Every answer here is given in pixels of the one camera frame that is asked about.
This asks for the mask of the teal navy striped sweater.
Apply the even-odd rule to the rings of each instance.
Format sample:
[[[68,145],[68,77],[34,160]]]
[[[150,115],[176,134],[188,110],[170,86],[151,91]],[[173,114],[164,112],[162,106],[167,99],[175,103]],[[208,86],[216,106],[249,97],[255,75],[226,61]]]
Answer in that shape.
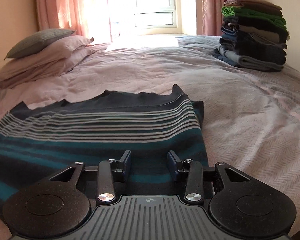
[[[19,189],[81,161],[93,166],[132,153],[126,191],[171,194],[166,158],[207,164],[204,104],[178,86],[169,95],[108,91],[37,109],[20,103],[0,119],[0,214]]]

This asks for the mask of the pink grey bed cover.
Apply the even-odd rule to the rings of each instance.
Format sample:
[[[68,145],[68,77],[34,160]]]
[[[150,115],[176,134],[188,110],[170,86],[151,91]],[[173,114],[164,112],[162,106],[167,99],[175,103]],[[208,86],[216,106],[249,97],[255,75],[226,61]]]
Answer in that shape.
[[[300,231],[300,73],[265,73],[213,57],[219,39],[185,36],[170,47],[95,47],[72,71],[0,91],[0,119],[20,102],[31,108],[80,102],[105,90],[169,94],[178,85],[204,103],[209,161],[224,161],[288,195]]]

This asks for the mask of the pink pillow lower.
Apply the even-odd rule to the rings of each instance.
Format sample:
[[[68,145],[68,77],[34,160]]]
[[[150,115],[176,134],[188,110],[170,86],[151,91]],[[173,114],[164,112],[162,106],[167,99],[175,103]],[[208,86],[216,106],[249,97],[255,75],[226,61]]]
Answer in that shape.
[[[13,74],[11,70],[7,73],[0,71],[0,90],[14,88],[25,82],[36,81],[46,77],[61,76],[71,71],[86,57],[97,52],[96,46],[78,49],[67,59],[60,59],[49,63],[40,63],[36,67],[21,69],[19,73]]]

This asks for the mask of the pink pillow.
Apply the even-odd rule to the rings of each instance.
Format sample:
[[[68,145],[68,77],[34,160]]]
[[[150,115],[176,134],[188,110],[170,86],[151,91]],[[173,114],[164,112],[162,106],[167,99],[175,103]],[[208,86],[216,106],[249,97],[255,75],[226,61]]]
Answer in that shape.
[[[12,59],[1,68],[0,81],[50,62],[67,59],[75,50],[85,48],[93,41],[93,37],[71,35],[53,42],[39,53],[21,59]]]
[[[61,76],[71,71],[86,57],[97,52],[96,46],[78,49],[67,59],[60,59],[49,63],[40,63],[36,67],[21,69],[19,73],[13,74],[11,70],[7,73],[0,71],[0,90],[14,88],[25,82],[36,81],[46,77]]]

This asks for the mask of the pink pillow upper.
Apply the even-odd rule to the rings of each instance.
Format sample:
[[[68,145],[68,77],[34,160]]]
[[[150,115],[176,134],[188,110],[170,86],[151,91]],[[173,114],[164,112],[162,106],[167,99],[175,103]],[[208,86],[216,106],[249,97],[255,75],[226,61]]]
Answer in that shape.
[[[21,59],[12,59],[1,68],[0,81],[50,62],[67,59],[75,50],[85,48],[93,41],[93,37],[71,35],[53,42],[39,53]]]

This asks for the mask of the grey folded garment bottom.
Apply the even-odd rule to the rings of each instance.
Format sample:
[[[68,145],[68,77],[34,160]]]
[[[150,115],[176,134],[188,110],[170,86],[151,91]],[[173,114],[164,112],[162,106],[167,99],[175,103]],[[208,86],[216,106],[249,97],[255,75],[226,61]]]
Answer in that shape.
[[[222,55],[226,56],[232,61],[237,62],[240,65],[240,67],[238,68],[258,70],[261,72],[280,72],[281,70],[283,70],[282,65],[257,60],[249,56],[237,55],[234,51],[226,49],[223,45],[220,45],[219,47],[217,47],[217,49]]]

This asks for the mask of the navy blue folded garment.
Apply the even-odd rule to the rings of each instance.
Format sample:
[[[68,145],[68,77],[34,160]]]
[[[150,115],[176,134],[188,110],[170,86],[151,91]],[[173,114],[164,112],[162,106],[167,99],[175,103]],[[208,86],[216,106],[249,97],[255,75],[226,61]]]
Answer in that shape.
[[[231,59],[229,59],[229,58],[227,58],[226,56],[222,55],[222,54],[218,51],[217,48],[215,48],[215,49],[213,50],[213,56],[214,56],[216,59],[219,59],[219,60],[221,60],[221,61],[223,61],[223,62],[225,62],[225,63],[227,63],[227,64],[229,64],[229,65],[231,65],[231,66],[233,66],[233,67],[240,67],[240,65],[239,65],[237,62],[232,61]]]

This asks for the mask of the grey pillow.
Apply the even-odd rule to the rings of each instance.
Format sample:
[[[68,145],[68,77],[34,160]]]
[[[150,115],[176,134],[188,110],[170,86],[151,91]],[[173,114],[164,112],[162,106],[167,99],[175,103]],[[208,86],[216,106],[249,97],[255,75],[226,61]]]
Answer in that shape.
[[[20,59],[39,53],[53,42],[71,36],[74,33],[75,31],[70,29],[45,29],[38,31],[15,44],[4,59]]]

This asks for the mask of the white framed window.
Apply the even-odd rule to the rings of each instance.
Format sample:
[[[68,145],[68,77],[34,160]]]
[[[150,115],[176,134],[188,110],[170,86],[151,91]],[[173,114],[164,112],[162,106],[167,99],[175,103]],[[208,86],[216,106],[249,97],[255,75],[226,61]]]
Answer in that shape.
[[[115,37],[196,35],[196,0],[108,0]]]

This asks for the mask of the pink left curtain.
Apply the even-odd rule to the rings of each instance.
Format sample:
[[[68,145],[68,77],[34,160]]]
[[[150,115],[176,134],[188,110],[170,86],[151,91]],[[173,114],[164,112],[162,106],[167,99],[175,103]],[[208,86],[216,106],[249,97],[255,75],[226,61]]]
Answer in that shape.
[[[36,0],[36,6],[40,30],[71,29],[96,44],[112,41],[108,0]]]

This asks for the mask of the pink curtain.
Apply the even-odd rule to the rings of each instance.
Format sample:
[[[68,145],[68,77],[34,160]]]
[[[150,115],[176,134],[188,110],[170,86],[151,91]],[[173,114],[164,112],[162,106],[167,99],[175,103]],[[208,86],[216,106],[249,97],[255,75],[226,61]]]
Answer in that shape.
[[[71,29],[96,44],[112,41],[108,0],[36,0],[36,6],[40,30]]]
[[[224,0],[196,0],[197,35],[220,36]]]

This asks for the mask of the black folded garment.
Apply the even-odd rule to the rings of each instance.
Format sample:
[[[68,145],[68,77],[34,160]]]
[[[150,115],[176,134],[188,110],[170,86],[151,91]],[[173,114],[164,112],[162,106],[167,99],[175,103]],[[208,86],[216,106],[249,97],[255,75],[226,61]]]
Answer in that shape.
[[[223,18],[220,44],[240,56],[283,65],[288,31],[268,20],[228,16]]]

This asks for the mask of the green folded garment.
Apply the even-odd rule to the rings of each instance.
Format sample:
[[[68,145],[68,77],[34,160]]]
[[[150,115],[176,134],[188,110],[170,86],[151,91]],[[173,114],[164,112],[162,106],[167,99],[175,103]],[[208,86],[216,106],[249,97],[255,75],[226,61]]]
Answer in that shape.
[[[282,16],[276,16],[272,14],[266,14],[264,12],[259,12],[256,10],[239,8],[239,7],[222,7],[222,14],[225,17],[235,16],[235,17],[246,17],[255,18],[259,20],[267,21],[276,27],[286,30],[286,20]]]

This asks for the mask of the brown folded garment top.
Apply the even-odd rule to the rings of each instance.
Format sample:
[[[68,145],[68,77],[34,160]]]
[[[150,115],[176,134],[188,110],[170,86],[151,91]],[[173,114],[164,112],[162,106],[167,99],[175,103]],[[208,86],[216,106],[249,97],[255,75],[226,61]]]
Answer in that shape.
[[[226,0],[224,5],[226,7],[234,6],[242,9],[250,9],[279,17],[283,16],[280,6],[264,0]]]

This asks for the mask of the pink right curtain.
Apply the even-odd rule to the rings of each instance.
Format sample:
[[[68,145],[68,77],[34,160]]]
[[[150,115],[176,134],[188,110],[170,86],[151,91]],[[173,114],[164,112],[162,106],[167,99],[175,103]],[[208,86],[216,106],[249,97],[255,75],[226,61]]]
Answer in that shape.
[[[220,36],[224,0],[196,0],[197,35]]]

